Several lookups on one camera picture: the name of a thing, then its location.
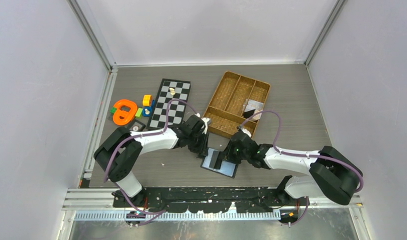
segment black and white checkerboard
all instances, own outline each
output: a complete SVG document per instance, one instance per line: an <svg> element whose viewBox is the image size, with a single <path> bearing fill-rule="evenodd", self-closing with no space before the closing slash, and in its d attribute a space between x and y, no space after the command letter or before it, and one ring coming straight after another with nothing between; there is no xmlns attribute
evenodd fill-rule
<svg viewBox="0 0 407 240"><path fill-rule="evenodd" d="M175 89L175 94L171 95L170 88ZM155 99L156 104L153 115L149 118L147 129L162 129L167 120L167 106L171 99L181 99L188 101L191 90L189 81L180 81L172 79L162 79L159 86L158 95ZM168 112L168 125L179 124L185 116L186 105L184 103L173 101Z"/></svg>

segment yellow block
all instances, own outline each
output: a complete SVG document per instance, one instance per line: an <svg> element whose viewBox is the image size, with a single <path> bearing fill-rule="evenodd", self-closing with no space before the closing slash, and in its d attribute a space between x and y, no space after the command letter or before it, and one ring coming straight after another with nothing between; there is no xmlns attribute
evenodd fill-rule
<svg viewBox="0 0 407 240"><path fill-rule="evenodd" d="M143 97L143 107L150 107L152 105L152 95L145 95Z"/></svg>

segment orange toy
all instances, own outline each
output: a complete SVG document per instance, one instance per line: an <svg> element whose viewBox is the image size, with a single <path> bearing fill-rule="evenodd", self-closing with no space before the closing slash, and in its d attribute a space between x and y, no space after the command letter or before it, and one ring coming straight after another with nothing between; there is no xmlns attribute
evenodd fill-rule
<svg viewBox="0 0 407 240"><path fill-rule="evenodd" d="M114 108L116 108L116 112L113 114L113 122L116 125L124 126L131 122L136 115L137 112L137 104L134 101L130 101L127 99L121 99L117 101L114 105ZM129 111L124 111L121 110L122 107L129 107Z"/></svg>

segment woven basket organizer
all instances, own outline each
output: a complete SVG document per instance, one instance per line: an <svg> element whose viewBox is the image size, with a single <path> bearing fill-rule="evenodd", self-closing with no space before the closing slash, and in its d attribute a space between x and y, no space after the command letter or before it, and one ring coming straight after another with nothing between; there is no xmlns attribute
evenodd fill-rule
<svg viewBox="0 0 407 240"><path fill-rule="evenodd" d="M242 117L249 100L266 104L270 84L227 71L206 108L204 117L211 118L211 133L231 138L245 121ZM258 121L248 121L245 129L254 136Z"/></svg>

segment gray table surface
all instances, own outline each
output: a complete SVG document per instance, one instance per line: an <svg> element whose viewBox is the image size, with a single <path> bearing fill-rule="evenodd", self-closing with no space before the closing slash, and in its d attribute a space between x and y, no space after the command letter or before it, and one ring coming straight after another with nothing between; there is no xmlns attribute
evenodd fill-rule
<svg viewBox="0 0 407 240"><path fill-rule="evenodd" d="M293 150L320 150L330 145L317 98L304 65L216 65L216 66L155 66L121 67L118 69L110 107L120 99L129 99L142 106L143 96L156 97L163 78L191 82L188 102L205 112L216 88L226 71L267 82L271 90L265 110L275 110L283 119L277 145ZM192 114L188 108L185 119ZM145 124L147 117L139 118ZM278 120L273 114L263 115L254 140L271 144ZM105 121L101 142L117 125ZM209 136L208 146L224 150L229 140L219 135ZM257 169L243 161L234 179L200 167L201 160L187 148L158 150L146 153L137 160L133 172L145 187L222 187L222 186L277 186L284 176L294 172L284 169ZM90 187L113 187L103 183L104 171L95 164Z"/></svg>

